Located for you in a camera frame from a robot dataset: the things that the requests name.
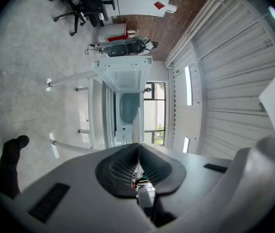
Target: white device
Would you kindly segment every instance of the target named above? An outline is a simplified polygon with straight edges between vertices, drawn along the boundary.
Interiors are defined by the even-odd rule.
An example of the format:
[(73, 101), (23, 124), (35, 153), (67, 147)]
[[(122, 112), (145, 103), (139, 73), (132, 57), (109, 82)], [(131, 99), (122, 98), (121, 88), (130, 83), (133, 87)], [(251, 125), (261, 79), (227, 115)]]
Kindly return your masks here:
[(149, 76), (153, 60), (151, 56), (114, 57), (95, 61), (93, 70), (116, 93), (116, 141), (132, 142), (133, 119), (124, 120), (130, 109), (124, 108), (124, 101), (133, 98), (139, 104), (141, 117), (141, 137), (144, 141), (144, 94), (147, 78)]
[(163, 17), (166, 12), (174, 13), (176, 6), (169, 4), (169, 0), (114, 0), (116, 10), (112, 5), (106, 5), (108, 17), (123, 15), (148, 15)]

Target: black pants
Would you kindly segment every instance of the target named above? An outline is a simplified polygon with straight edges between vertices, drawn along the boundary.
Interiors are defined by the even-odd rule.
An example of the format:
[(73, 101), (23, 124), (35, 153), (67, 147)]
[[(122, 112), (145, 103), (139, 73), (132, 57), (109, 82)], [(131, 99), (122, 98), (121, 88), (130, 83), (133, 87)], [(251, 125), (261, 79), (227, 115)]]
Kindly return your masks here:
[(3, 145), (0, 158), (0, 193), (14, 199), (19, 193), (17, 183), (17, 163), (20, 158), (20, 147), (15, 139)]

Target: concrete floor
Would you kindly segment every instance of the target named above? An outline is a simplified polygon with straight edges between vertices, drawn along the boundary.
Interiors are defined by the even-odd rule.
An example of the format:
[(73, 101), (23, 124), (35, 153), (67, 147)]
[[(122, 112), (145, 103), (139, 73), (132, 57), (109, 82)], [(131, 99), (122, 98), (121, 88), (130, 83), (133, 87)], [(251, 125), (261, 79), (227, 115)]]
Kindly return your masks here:
[(17, 166), (19, 187), (28, 185), (78, 153), (58, 147), (52, 151), (49, 134), (55, 140), (86, 147), (78, 129), (85, 126), (87, 92), (76, 92), (87, 81), (70, 82), (46, 91), (53, 80), (91, 70), (97, 52), (84, 51), (97, 42), (98, 28), (79, 27), (75, 36), (74, 17), (57, 15), (70, 11), (60, 0), (12, 0), (0, 14), (0, 156), (3, 143), (21, 134), (29, 145), (21, 152)]

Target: white wall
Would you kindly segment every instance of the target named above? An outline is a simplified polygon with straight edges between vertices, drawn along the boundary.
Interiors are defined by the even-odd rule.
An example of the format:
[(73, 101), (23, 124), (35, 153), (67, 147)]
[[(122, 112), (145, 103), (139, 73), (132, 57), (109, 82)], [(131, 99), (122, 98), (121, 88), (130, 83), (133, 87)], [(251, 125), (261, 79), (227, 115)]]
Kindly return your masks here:
[[(182, 152), (185, 137), (190, 139), (189, 153), (196, 153), (203, 126), (203, 94), (201, 72), (196, 60), (195, 49), (189, 42), (173, 61), (174, 112), (172, 145), (175, 151)], [(189, 66), (192, 86), (192, 105), (187, 105), (187, 84), (185, 67)]]
[(206, 82), (202, 155), (233, 159), (274, 132), (259, 95), (275, 76), (275, 34), (261, 17), (246, 0), (226, 0), (193, 38)]
[(168, 82), (169, 72), (163, 61), (153, 61), (148, 81)]
[[(186, 136), (190, 153), (233, 159), (274, 132), (259, 100), (275, 76), (275, 33), (262, 16), (247, 0), (225, 0), (175, 54), (173, 150), (182, 151)], [(192, 107), (186, 104), (186, 66)]]

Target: brick floor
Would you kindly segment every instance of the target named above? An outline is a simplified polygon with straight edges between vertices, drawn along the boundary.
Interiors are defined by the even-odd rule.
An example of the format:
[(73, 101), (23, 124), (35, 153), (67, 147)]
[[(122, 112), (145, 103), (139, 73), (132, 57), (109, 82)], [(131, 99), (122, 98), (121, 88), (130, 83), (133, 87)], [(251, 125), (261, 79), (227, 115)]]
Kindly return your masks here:
[(170, 0), (176, 5), (173, 14), (164, 17), (128, 15), (114, 19), (115, 23), (127, 21), (128, 29), (139, 29), (140, 35), (158, 41), (159, 47), (151, 52), (154, 60), (165, 61), (170, 50), (182, 36), (206, 0)]

